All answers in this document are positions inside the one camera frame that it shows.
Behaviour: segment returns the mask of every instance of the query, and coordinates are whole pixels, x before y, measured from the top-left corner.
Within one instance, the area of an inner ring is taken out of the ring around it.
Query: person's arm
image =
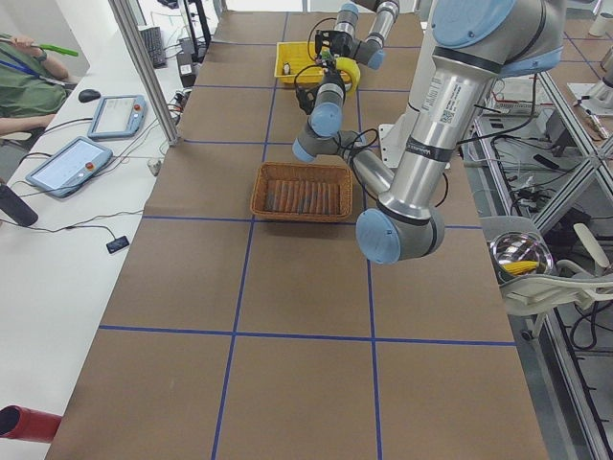
[[[56,116],[55,113],[38,117],[0,118],[0,136],[14,132],[29,131],[37,127],[47,127]]]
[[[34,43],[34,40],[28,36],[14,36],[11,38],[12,46],[18,51],[33,58],[39,58],[42,56],[43,51],[35,46],[30,46]],[[42,66],[58,80],[66,80],[70,73],[64,64],[56,57],[47,55],[47,58],[42,61]]]

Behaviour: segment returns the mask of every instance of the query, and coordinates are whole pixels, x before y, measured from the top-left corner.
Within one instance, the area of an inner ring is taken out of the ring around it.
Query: brown basket
[[[347,167],[262,163],[251,212],[265,219],[336,222],[352,213]]]

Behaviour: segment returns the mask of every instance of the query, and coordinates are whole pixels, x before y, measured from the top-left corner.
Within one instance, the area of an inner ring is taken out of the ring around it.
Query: metal bowl
[[[538,262],[538,267],[530,273],[550,274],[554,269],[554,257],[549,248],[537,235],[520,232],[507,232],[496,237],[490,244],[489,250],[493,260],[503,270],[505,264],[521,261]]]

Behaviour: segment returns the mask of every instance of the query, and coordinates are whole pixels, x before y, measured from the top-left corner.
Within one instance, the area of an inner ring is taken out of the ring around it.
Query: red cup
[[[0,438],[51,443],[61,416],[9,405],[0,410]]]

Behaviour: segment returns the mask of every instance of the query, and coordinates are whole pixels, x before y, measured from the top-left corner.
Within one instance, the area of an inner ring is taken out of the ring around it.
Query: white and blue device
[[[145,119],[147,103],[140,95],[106,96],[98,103],[87,137],[95,141],[132,137]]]
[[[26,180],[49,195],[63,198],[98,173],[112,155],[111,149],[78,137],[26,175]]]

